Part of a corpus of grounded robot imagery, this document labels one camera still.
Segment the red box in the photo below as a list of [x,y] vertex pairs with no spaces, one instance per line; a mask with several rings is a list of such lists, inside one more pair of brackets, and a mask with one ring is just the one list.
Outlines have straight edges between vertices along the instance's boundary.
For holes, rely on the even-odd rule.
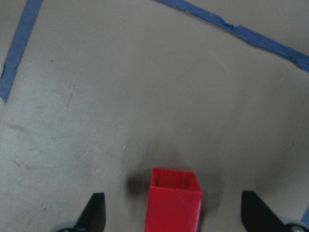
[[154,168],[145,232],[196,232],[202,197],[194,173]]

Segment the blue tape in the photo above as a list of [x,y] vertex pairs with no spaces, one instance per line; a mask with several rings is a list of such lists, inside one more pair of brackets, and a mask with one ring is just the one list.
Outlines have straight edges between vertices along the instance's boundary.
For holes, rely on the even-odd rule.
[[309,207],[306,210],[303,218],[301,219],[301,222],[304,223],[307,226],[307,228],[309,228]]
[[17,67],[23,57],[32,28],[38,16],[42,0],[27,0],[20,18],[0,78],[0,97],[7,102],[16,76]]
[[309,72],[309,56],[306,56],[305,54],[297,52],[287,46],[282,45],[279,42],[276,42],[270,38],[267,38],[243,26],[235,27],[232,24],[225,22],[218,15],[212,14],[202,8],[196,7],[195,5],[192,5],[184,0],[156,0],[156,1],[174,7],[178,10],[185,11],[208,22],[211,22],[227,30],[228,32],[236,35],[237,37],[244,40],[248,44],[280,55],[292,61],[295,65],[297,65],[304,71]]

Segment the scuff mark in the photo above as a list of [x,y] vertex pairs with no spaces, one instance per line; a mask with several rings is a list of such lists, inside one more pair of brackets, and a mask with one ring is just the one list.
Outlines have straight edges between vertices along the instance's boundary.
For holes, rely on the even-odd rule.
[[75,90],[75,87],[76,87],[76,85],[75,84],[72,84],[72,85],[70,85],[70,87],[69,87],[69,96],[68,96],[68,98],[67,98],[67,100],[66,100],[66,107],[68,108],[69,107],[69,105],[70,105],[70,101],[71,101],[71,98],[72,98],[72,96],[73,96],[73,92],[74,92],[74,90]]
[[26,170],[34,169],[25,162],[17,162],[16,160],[13,160],[13,163],[16,164],[19,168],[24,168]]
[[81,157],[84,157],[88,155],[88,148],[86,149],[85,152],[75,152],[75,154],[73,155],[77,160],[79,160]]
[[28,134],[30,132],[27,128],[15,124],[8,124],[8,127],[13,131],[20,131],[24,134]]
[[53,89],[52,93],[55,93],[56,95],[58,95],[59,97],[63,97],[64,93],[60,93],[57,90]]
[[222,67],[224,67],[224,69],[228,72],[228,74],[231,74],[230,70],[227,68],[225,63],[218,57],[218,55],[215,52],[210,50],[208,53],[216,58],[216,60],[221,64]]
[[46,137],[46,139],[52,139],[52,140],[70,138],[70,137],[72,137],[72,133],[68,133],[68,132],[57,133],[55,135],[49,135],[49,136],[45,136],[45,137]]

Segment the red cube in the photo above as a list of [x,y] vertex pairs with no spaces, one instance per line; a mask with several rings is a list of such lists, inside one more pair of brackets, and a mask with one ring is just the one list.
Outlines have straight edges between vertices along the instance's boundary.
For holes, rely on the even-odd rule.
[[145,232],[196,232],[202,197],[194,173],[153,168]]

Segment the concrete floor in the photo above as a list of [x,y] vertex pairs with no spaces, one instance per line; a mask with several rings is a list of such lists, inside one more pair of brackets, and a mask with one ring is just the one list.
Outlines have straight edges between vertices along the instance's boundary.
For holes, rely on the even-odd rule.
[[[0,64],[25,0],[0,1]],[[305,0],[192,3],[309,55]],[[104,191],[106,232],[143,231],[152,167],[196,172],[201,232],[245,231],[243,189],[309,204],[309,73],[152,0],[43,2],[0,109],[0,231],[49,231]]]

